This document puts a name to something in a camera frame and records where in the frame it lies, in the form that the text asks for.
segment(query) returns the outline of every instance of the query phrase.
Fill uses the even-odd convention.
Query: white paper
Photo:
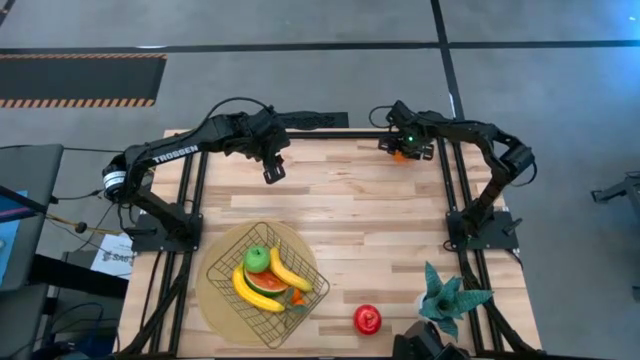
[[[126,234],[105,235],[91,270],[129,279],[133,270],[131,239]]]

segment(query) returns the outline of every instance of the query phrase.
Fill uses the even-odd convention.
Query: floor mat
[[[0,108],[148,107],[166,54],[0,55]]]

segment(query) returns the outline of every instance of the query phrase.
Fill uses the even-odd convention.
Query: table leg
[[[129,281],[36,254],[29,281],[124,299]]]

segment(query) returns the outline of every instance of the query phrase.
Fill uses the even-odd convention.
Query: green apple
[[[269,267],[269,250],[264,246],[254,245],[244,255],[244,267],[248,272],[259,273]]]

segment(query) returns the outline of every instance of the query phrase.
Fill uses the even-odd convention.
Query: watermelon slice
[[[275,276],[269,269],[261,273],[252,273],[248,272],[245,268],[244,278],[247,281],[247,285],[249,285],[253,291],[267,297],[278,296],[289,287],[289,285],[283,283],[282,280]]]

